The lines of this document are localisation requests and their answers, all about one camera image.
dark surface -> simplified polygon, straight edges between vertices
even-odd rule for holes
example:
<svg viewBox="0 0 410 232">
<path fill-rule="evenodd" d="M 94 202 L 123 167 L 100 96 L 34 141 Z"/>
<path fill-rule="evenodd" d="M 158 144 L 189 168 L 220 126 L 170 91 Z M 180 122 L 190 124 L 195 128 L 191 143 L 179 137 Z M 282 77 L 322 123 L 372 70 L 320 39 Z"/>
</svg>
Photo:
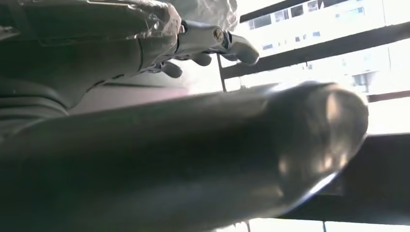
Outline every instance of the dark surface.
<svg viewBox="0 0 410 232">
<path fill-rule="evenodd" d="M 410 225 L 410 134 L 366 138 L 337 179 L 342 196 L 314 196 L 283 218 Z"/>
<path fill-rule="evenodd" d="M 410 22 L 373 29 L 308 47 L 260 58 L 255 66 L 236 64 L 222 68 L 221 78 L 243 76 L 326 57 L 337 56 L 410 38 Z"/>
<path fill-rule="evenodd" d="M 138 40 L 69 46 L 2 42 L 0 54 L 0 97 L 40 96 L 66 109 L 93 85 L 135 75 L 143 62 Z"/>
<path fill-rule="evenodd" d="M 201 231 L 287 212 L 355 154 L 367 109 L 272 86 L 38 123 L 0 145 L 4 231 Z"/>
</svg>

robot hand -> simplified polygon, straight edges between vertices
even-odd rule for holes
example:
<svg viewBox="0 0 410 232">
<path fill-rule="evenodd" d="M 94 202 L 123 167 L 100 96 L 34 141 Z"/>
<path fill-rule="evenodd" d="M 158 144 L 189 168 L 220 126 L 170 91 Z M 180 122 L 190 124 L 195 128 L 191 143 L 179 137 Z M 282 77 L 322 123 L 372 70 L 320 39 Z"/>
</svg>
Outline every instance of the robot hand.
<svg viewBox="0 0 410 232">
<path fill-rule="evenodd" d="M 207 66 L 212 60 L 209 54 L 214 53 L 247 65 L 254 65 L 259 60 L 258 51 L 245 38 L 215 25 L 182 21 L 177 44 L 168 53 L 158 57 L 151 66 L 141 70 L 141 73 L 164 72 L 172 78 L 178 78 L 182 70 L 170 59 L 191 59 L 198 65 Z"/>
</svg>

screw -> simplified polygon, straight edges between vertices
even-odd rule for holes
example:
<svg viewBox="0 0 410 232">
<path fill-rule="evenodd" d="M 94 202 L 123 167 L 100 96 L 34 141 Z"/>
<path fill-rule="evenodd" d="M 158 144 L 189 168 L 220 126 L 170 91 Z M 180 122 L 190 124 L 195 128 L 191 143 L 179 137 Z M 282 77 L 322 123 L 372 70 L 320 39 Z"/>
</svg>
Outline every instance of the screw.
<svg viewBox="0 0 410 232">
<path fill-rule="evenodd" d="M 223 39 L 223 31 L 222 29 L 218 28 L 214 31 L 214 37 L 215 39 L 220 42 Z"/>
</svg>

building window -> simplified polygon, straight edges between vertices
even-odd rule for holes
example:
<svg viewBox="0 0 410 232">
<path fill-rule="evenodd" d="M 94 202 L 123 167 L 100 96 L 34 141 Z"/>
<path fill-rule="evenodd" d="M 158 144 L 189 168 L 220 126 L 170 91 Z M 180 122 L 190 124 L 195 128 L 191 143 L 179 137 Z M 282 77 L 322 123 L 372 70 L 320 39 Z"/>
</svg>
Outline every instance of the building window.
<svg viewBox="0 0 410 232">
<path fill-rule="evenodd" d="M 347 11 L 347 14 L 348 15 L 364 15 L 365 14 L 365 9 L 363 8 L 363 7 L 359 7 L 359 8 L 356 8 L 356 9 L 354 9 L 354 10 L 350 10 L 350 11 Z"/>
<path fill-rule="evenodd" d="M 318 1 L 308 2 L 307 5 L 308 5 L 307 8 L 309 9 L 309 12 L 317 11 L 319 9 L 318 8 Z"/>
<path fill-rule="evenodd" d="M 295 6 L 291 8 L 292 17 L 298 17 L 303 15 L 303 6 Z"/>
<path fill-rule="evenodd" d="M 288 10 L 275 12 L 275 21 L 276 22 L 286 20 L 286 19 L 289 19 Z"/>
<path fill-rule="evenodd" d="M 249 29 L 253 30 L 253 29 L 261 28 L 261 27 L 272 24 L 272 20 L 270 18 L 270 14 L 267 14 L 267 15 L 258 17 L 256 19 L 253 19 L 249 21 L 248 23 L 249 23 Z"/>
<path fill-rule="evenodd" d="M 268 50 L 268 49 L 271 49 L 271 48 L 273 48 L 272 44 L 268 44 L 268 45 L 265 45 L 265 46 L 262 47 L 263 50 Z"/>
</svg>

clear plastic sheet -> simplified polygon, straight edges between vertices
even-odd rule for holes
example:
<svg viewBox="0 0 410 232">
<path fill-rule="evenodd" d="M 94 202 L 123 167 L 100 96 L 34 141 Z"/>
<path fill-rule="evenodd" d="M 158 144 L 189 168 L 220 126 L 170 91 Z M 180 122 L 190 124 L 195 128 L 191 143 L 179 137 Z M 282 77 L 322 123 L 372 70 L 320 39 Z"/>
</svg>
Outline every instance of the clear plastic sheet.
<svg viewBox="0 0 410 232">
<path fill-rule="evenodd" d="M 156 0 L 128 0 L 128 7 L 138 11 L 146 21 L 146 31 L 137 36 L 142 38 L 178 35 L 181 17 L 175 7 Z"/>
<path fill-rule="evenodd" d="M 184 20 L 234 30 L 239 22 L 236 0 L 160 0 L 174 5 Z"/>
<path fill-rule="evenodd" d="M 18 2 L 23 11 L 30 7 L 42 7 L 38 18 L 60 16 L 61 18 L 58 19 L 60 24 L 52 25 L 53 22 L 49 21 L 44 23 L 47 24 L 44 26 L 48 28 L 47 33 L 63 31 L 55 32 L 54 34 L 57 34 L 55 38 L 81 39 L 86 37 L 87 33 L 99 34 L 103 37 L 106 34 L 109 35 L 109 37 L 105 36 L 108 40 L 176 36 L 181 25 L 181 17 L 175 7 L 170 3 L 157 0 L 18 0 Z M 87 5 L 96 7 L 85 8 L 84 6 Z M 64 17 L 56 13 L 56 10 L 62 10 Z M 28 17 L 28 23 L 29 27 L 36 32 L 38 28 L 40 30 L 42 28 L 38 24 L 36 27 L 31 25 L 31 22 L 36 20 L 32 18 L 34 14 L 30 14 L 31 18 Z M 69 25 L 67 28 L 72 32 L 64 31 L 65 25 Z M 86 28 L 86 30 L 79 31 L 80 29 L 76 30 L 77 28 Z"/>
</svg>

